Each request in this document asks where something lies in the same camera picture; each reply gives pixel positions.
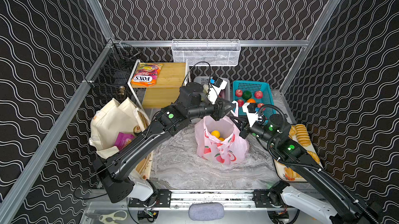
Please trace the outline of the pink plastic bag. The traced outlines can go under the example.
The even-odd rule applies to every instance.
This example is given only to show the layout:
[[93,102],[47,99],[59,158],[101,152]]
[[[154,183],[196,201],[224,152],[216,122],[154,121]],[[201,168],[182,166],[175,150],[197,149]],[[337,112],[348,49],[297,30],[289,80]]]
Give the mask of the pink plastic bag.
[[[204,116],[195,124],[195,139],[197,142],[197,156],[218,164],[239,164],[245,160],[249,149],[248,141],[240,137],[240,131],[228,116],[215,121],[211,116]],[[218,130],[220,141],[211,135]]]

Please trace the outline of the cream canvas tote bag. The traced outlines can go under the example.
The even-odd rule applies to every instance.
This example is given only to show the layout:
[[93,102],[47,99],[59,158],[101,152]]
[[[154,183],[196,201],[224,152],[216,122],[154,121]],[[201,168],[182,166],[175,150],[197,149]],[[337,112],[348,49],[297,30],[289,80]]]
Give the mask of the cream canvas tote bag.
[[92,118],[89,144],[98,156],[107,159],[119,151],[116,142],[120,133],[133,135],[136,127],[144,130],[149,123],[147,114],[129,98],[122,103],[113,98]]

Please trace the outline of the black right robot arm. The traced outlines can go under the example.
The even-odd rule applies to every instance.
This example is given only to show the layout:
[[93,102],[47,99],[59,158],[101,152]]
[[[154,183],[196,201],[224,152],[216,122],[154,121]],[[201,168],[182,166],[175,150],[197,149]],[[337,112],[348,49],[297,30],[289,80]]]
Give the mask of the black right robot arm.
[[377,203],[368,204],[355,196],[330,176],[305,150],[289,137],[291,125],[281,109],[263,105],[259,110],[253,103],[243,105],[246,117],[230,116],[239,128],[240,136],[253,135],[272,158],[292,169],[310,183],[323,197],[318,200],[300,192],[286,182],[276,183],[269,191],[272,204],[283,202],[324,224],[376,224],[382,209]]

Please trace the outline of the magenta Lot 100 candy bag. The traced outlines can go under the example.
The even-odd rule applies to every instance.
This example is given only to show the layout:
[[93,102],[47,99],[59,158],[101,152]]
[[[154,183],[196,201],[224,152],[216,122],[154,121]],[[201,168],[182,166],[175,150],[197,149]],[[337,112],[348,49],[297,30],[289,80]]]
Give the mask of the magenta Lot 100 candy bag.
[[125,134],[119,132],[114,145],[118,148],[118,150],[122,150],[128,144],[130,144],[135,138],[136,137],[133,134]]

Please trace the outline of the green drink can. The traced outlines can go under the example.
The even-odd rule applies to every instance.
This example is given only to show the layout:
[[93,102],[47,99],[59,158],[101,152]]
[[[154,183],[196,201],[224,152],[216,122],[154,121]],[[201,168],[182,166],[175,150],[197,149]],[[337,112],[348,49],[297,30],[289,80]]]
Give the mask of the green drink can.
[[135,136],[140,135],[141,132],[142,132],[142,130],[141,130],[141,128],[140,128],[139,125],[137,125],[137,126],[134,127],[134,135],[135,135]]

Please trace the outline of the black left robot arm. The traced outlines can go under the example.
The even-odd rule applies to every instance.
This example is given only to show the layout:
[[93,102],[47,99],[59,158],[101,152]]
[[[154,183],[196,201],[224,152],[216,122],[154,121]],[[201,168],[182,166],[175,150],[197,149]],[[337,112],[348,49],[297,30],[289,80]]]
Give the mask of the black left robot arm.
[[179,97],[171,105],[155,114],[150,125],[113,156],[94,162],[94,168],[112,203],[124,200],[134,189],[134,182],[128,178],[151,151],[186,128],[193,119],[210,116],[219,121],[236,105],[217,97],[215,102],[202,102],[203,86],[190,82],[179,89]]

